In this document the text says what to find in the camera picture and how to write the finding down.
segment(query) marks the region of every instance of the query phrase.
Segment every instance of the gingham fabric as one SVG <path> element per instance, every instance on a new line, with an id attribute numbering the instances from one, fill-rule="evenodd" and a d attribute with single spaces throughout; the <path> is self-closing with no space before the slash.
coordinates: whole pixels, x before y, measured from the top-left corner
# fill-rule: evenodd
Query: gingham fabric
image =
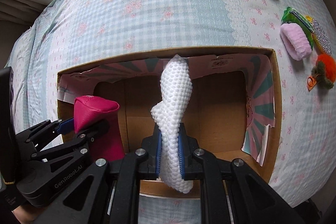
<path id="1" fill-rule="evenodd" d="M 283 110 L 270 185 L 295 206 L 319 190 L 335 168 L 336 88 L 307 91 L 317 53 L 300 62 L 288 56 L 279 35 L 287 6 L 315 17 L 336 52 L 335 26 L 322 0 L 54 0 L 18 39 L 10 57 L 16 132 L 57 119 L 57 72 L 75 65 L 167 47 L 273 48 Z M 151 200 L 149 210 L 156 206 Z M 164 212 L 157 223 L 194 223 L 196 215 L 180 221 Z"/>

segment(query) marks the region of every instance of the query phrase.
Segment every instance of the orange pom-pom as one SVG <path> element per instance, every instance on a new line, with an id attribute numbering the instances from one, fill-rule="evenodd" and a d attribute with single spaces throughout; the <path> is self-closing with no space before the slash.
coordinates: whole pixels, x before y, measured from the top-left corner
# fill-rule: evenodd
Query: orange pom-pom
<path id="1" fill-rule="evenodd" d="M 317 57 L 317 62 L 322 61 L 325 64 L 325 76 L 334 83 L 336 80 L 336 63 L 335 60 L 327 54 L 320 54 Z"/>

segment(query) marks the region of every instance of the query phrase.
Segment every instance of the cardboard box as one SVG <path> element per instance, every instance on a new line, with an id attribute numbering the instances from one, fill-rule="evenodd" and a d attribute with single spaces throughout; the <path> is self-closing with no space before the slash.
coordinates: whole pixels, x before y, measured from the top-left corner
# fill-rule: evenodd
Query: cardboard box
<path id="1" fill-rule="evenodd" d="M 172 58 L 226 54 L 261 54 L 270 61 L 274 91 L 274 127 L 268 131 L 267 148 L 263 165 L 242 151 L 247 127 L 247 93 L 242 71 L 215 73 L 193 79 L 193 93 L 185 111 L 183 122 L 187 135 L 198 140 L 199 146 L 224 160 L 241 158 L 246 161 L 266 182 L 273 172 L 278 152 L 281 131 L 281 86 L 276 54 L 271 49 L 253 47 L 185 47 L 116 56 L 73 67 L 58 73 L 58 86 L 62 75 L 84 72 L 103 64 L 143 60 L 147 58 Z M 120 133 L 125 152 L 140 147 L 144 137 L 152 135 L 154 120 L 151 108 L 161 101 L 160 76 L 149 75 L 119 80 L 114 83 L 100 82 L 94 95 L 117 101 Z M 58 100 L 58 116 L 67 119 L 73 116 L 73 105 Z M 63 140 L 72 139 L 71 134 Z M 142 181 L 141 193 L 174 198 L 199 197 L 199 184 L 189 194 L 182 194 L 162 182 Z"/>

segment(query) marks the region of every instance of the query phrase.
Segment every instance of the green wet wipes package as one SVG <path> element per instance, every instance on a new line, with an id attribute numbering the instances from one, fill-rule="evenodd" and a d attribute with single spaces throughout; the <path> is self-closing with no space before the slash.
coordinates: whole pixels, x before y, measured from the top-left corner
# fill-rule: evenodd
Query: green wet wipes package
<path id="1" fill-rule="evenodd" d="M 283 16 L 281 18 L 281 23 L 296 23 L 298 24 L 303 32 L 305 33 L 308 42 L 310 44 L 311 49 L 313 50 L 314 46 L 314 39 L 313 39 L 313 32 L 314 29 L 310 22 L 303 16 L 301 15 L 298 11 L 291 7 L 287 7 L 285 11 L 283 11 Z"/>

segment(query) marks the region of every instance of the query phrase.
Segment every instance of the white waffle fabric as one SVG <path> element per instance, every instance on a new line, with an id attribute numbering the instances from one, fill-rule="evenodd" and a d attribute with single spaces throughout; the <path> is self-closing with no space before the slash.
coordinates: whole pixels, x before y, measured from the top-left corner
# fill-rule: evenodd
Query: white waffle fabric
<path id="1" fill-rule="evenodd" d="M 160 178 L 168 186 L 186 194 L 193 182 L 184 181 L 180 174 L 178 136 L 192 92 L 187 62 L 175 55 L 163 70 L 160 82 L 162 101 L 151 111 L 162 134 Z"/>

